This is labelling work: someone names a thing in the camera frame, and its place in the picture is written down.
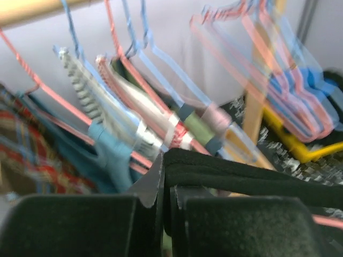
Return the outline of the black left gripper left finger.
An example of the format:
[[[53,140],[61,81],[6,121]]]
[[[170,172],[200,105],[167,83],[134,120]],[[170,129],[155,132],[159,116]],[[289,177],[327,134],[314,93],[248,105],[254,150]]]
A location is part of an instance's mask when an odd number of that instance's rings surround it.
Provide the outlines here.
[[[163,155],[129,189],[135,200],[127,256],[161,256],[163,237]]]

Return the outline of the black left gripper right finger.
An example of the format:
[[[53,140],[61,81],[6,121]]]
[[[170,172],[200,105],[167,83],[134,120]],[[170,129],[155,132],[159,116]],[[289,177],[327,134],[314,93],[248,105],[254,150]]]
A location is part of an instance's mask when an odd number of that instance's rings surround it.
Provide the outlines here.
[[[174,186],[170,188],[170,231],[173,256],[188,256],[186,202],[190,199],[211,198],[212,196],[203,187]]]

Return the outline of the black garment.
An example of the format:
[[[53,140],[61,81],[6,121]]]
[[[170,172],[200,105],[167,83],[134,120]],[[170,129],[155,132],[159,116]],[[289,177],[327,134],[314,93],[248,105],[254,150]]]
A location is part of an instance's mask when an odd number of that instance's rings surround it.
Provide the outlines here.
[[[324,208],[342,208],[342,186],[182,149],[163,156],[165,229],[170,188],[203,187],[211,198],[186,202],[188,256],[342,256],[342,229],[317,224]]]

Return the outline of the pink wire hanger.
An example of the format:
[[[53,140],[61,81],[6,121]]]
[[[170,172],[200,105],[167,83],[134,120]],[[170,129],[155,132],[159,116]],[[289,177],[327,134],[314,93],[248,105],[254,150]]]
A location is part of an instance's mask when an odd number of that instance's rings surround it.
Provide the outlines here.
[[[241,85],[255,100],[270,111],[274,116],[270,121],[281,121],[289,133],[301,142],[312,142],[329,135],[335,128],[333,119],[317,98],[310,94],[312,100],[303,99],[292,93],[286,93],[283,100],[275,85],[280,82],[276,76],[265,75],[262,70],[249,62],[235,47],[227,43],[228,50],[236,59],[234,65],[225,54],[217,49],[210,39],[200,31],[201,15],[193,15],[190,27],[196,33],[202,45],[226,69],[227,72]]]
[[[317,224],[343,229],[343,221],[337,218],[325,217],[320,215],[313,215],[312,218]]]

